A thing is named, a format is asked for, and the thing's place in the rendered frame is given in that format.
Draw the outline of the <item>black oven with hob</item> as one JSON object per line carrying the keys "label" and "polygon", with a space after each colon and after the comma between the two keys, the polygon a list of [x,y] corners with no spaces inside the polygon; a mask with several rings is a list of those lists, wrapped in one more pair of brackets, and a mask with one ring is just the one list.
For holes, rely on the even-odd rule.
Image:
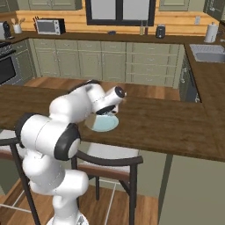
{"label": "black oven with hob", "polygon": [[10,42],[0,41],[0,86],[4,84],[23,84],[15,53],[16,51]]}

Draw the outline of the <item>green wall cupboard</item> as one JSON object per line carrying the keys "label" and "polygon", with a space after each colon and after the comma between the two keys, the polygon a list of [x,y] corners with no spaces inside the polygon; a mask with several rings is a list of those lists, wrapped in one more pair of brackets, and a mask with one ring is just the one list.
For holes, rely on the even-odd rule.
{"label": "green wall cupboard", "polygon": [[17,0],[20,10],[30,11],[78,11],[82,0]]}
{"label": "green wall cupboard", "polygon": [[190,0],[160,0],[160,11],[187,11]]}

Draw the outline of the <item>light blue plate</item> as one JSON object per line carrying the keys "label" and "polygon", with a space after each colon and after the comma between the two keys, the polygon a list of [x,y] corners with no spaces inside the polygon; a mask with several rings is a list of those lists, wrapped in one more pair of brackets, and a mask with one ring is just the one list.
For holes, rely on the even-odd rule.
{"label": "light blue plate", "polygon": [[95,132],[108,132],[119,125],[119,119],[114,115],[91,114],[84,124]]}

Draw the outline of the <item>green base cupboard run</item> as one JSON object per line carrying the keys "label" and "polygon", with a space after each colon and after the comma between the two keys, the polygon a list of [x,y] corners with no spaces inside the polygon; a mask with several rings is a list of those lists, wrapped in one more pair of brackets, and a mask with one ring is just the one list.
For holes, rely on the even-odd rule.
{"label": "green base cupboard run", "polygon": [[22,40],[13,45],[22,79],[97,79],[177,88],[184,58],[178,44],[92,40]]}

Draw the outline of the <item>grey sink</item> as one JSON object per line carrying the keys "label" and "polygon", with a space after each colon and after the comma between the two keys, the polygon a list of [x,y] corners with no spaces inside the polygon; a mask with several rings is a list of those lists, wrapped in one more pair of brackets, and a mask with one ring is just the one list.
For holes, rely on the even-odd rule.
{"label": "grey sink", "polygon": [[221,45],[190,44],[196,62],[225,63],[225,48]]}

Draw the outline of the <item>black framed window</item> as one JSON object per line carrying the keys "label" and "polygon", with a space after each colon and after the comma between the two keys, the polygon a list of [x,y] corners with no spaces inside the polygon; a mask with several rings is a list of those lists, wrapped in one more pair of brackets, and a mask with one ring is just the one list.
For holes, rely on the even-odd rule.
{"label": "black framed window", "polygon": [[156,0],[85,0],[87,25],[153,26]]}

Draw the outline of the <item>grey coffee machine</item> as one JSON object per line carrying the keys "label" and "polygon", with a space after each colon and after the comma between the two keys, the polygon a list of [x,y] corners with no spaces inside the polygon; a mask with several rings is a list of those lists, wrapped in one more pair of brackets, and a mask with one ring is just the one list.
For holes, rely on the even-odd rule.
{"label": "grey coffee machine", "polygon": [[11,40],[11,28],[7,21],[0,21],[0,40]]}

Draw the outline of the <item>dark wall cupboard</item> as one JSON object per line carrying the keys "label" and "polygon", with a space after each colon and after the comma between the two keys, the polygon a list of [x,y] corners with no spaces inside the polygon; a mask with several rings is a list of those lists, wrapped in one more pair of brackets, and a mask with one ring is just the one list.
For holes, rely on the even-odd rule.
{"label": "dark wall cupboard", "polygon": [[225,0],[205,0],[203,11],[218,21],[225,20]]}

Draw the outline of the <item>white pot with tools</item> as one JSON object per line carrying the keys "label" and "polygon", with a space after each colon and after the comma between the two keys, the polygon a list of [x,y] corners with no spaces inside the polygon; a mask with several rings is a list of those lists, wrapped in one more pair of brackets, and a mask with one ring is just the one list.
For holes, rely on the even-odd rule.
{"label": "white pot with tools", "polygon": [[21,18],[19,20],[16,20],[15,18],[11,19],[14,33],[22,33],[21,24],[25,21],[25,18]]}

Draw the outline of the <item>dark dishwasher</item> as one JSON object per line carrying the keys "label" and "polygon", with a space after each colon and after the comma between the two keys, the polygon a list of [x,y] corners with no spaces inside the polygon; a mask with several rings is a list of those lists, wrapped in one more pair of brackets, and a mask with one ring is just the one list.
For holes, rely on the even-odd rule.
{"label": "dark dishwasher", "polygon": [[200,96],[194,81],[192,69],[186,55],[184,56],[182,64],[178,89],[181,101],[200,102]]}

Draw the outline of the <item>black toaster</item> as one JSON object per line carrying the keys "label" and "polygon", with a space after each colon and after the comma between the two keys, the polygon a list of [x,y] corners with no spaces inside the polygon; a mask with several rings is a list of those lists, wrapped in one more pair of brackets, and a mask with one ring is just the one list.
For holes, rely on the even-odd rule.
{"label": "black toaster", "polygon": [[165,25],[158,25],[156,28],[156,37],[163,39],[165,37]]}

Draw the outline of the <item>silver toaster oven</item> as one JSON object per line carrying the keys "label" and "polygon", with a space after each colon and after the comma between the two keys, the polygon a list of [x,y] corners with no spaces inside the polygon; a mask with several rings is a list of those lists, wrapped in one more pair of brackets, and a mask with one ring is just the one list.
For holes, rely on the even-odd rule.
{"label": "silver toaster oven", "polygon": [[63,18],[40,18],[37,20],[38,34],[61,35],[66,32]]}

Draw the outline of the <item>white paper towel roll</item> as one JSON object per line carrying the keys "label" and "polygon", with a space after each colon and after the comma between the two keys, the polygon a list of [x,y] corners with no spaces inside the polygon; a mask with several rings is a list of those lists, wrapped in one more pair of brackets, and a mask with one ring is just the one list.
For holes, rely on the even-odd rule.
{"label": "white paper towel roll", "polygon": [[207,26],[207,32],[204,41],[206,43],[215,42],[217,33],[218,33],[218,25],[212,22],[210,25]]}

